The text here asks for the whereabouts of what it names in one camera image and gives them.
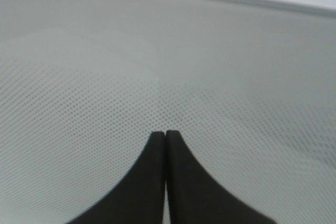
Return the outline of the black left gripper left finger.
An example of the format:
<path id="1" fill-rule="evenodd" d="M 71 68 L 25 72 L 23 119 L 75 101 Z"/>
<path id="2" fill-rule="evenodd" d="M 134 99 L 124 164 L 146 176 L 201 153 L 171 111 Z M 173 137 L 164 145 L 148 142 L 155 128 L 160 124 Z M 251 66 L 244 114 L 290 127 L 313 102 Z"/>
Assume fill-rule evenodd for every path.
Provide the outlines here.
<path id="1" fill-rule="evenodd" d="M 165 135 L 152 132 L 127 174 L 102 199 L 70 223 L 162 223 Z"/>

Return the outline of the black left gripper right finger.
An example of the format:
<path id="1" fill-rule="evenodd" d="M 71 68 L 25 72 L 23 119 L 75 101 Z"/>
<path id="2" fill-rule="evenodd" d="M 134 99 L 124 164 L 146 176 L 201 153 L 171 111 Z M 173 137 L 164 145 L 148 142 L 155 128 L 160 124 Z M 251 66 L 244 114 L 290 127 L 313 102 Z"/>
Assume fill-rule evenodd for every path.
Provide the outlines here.
<path id="1" fill-rule="evenodd" d="M 166 132 L 166 158 L 171 223 L 275 223 L 213 179 L 179 131 Z"/>

